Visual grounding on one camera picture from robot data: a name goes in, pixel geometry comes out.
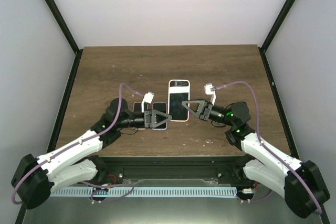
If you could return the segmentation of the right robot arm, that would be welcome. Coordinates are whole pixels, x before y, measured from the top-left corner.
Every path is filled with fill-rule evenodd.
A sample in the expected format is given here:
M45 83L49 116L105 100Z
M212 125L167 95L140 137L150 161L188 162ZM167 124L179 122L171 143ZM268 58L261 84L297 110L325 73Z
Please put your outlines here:
M330 193L318 166L303 162L280 151L248 125L251 119L245 102L220 107L206 100L182 101L182 106L203 121L211 120L230 128L225 132L228 142L251 159L233 170L238 183L248 180L261 183L281 196L289 209L300 218L321 214Z

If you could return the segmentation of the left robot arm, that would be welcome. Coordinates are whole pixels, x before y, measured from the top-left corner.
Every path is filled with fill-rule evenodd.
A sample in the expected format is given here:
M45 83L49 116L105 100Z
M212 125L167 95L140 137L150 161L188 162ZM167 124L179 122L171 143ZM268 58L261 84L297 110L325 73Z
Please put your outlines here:
M102 184L107 178L107 166L96 152L121 137L121 129L155 129L172 116L159 110L130 111L125 99L114 99L100 120L82 136L63 147L34 157L24 156L14 173L11 185L14 204L34 209L62 188L79 182Z

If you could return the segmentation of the teal-edged black phone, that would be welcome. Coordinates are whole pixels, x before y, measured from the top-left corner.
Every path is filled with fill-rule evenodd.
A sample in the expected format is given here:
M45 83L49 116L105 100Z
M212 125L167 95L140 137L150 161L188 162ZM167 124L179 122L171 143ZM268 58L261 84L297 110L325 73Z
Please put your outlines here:
M135 102L134 105L133 105L133 111L142 113L142 103L141 102Z

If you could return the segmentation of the beige phone case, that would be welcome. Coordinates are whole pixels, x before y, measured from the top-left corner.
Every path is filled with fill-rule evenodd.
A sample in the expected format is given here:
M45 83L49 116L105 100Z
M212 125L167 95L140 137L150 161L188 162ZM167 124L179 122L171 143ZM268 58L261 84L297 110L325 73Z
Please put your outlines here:
M134 119L133 129L145 130L145 127L140 123L144 119L144 112L142 112L142 103L135 102L133 104L133 113L135 113L136 118Z

